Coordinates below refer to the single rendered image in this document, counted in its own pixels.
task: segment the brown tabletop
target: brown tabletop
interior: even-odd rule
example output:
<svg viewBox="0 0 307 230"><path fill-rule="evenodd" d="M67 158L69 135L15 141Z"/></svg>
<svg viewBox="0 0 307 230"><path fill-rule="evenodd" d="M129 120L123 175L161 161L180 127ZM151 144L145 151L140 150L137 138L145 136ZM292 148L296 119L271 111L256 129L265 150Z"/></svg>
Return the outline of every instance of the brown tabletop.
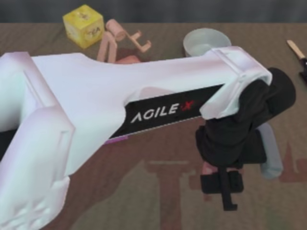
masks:
<svg viewBox="0 0 307 230"><path fill-rule="evenodd" d="M103 146L71 177L67 201L44 230L305 230L307 225L307 88L301 66L286 44L307 54L307 24L124 24L140 29L152 48L143 61L182 57L189 31L210 27L227 34L266 67L284 70L297 90L294 107L270 121L284 161L281 178L265 180L258 165L246 166L245 190L234 195L237 212L223 212L219 195L200 190L202 165L194 133L201 119L131 136ZM82 52L95 58L99 44L81 50L62 24L0 24L0 55ZM128 42L119 58L135 54Z"/></svg>

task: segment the gray wall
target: gray wall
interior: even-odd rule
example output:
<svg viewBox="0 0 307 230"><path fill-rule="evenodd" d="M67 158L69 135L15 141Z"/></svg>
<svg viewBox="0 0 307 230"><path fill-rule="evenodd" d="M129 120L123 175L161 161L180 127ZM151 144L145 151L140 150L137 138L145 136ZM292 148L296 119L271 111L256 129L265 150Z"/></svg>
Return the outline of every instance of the gray wall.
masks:
<svg viewBox="0 0 307 230"><path fill-rule="evenodd" d="M61 22L88 4L119 22L307 22L307 0L0 0L0 22Z"/></svg>

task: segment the white robotic arm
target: white robotic arm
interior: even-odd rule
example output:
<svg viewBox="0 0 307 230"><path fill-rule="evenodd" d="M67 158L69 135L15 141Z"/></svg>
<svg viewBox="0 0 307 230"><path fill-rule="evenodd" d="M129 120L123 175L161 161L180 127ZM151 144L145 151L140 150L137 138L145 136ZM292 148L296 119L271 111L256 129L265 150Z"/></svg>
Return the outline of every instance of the white robotic arm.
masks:
<svg viewBox="0 0 307 230"><path fill-rule="evenodd" d="M38 230L62 209L69 176L107 140L238 111L241 92L272 74L239 47L133 65L82 54L0 58L0 229Z"/></svg>

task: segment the purple object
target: purple object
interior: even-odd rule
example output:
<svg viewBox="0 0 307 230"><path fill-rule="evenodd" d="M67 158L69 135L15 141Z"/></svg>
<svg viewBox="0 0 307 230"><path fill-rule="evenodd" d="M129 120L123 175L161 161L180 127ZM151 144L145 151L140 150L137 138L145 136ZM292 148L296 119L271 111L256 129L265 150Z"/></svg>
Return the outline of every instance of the purple object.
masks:
<svg viewBox="0 0 307 230"><path fill-rule="evenodd" d="M127 140L127 139L128 139L128 136L124 136L124 137L120 137L120 138L113 138L113 139L108 140L105 143L105 145L115 143L115 142L118 142L118 141L122 141L122 140Z"/></svg>

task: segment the yellow box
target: yellow box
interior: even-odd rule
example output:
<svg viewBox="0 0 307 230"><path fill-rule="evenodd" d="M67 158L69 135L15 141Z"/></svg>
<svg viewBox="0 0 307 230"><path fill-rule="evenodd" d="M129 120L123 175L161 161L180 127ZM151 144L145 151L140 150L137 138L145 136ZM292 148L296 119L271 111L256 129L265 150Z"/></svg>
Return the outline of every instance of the yellow box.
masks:
<svg viewBox="0 0 307 230"><path fill-rule="evenodd" d="M104 18L83 5L63 16L67 37L85 49L99 41L105 31Z"/></svg>

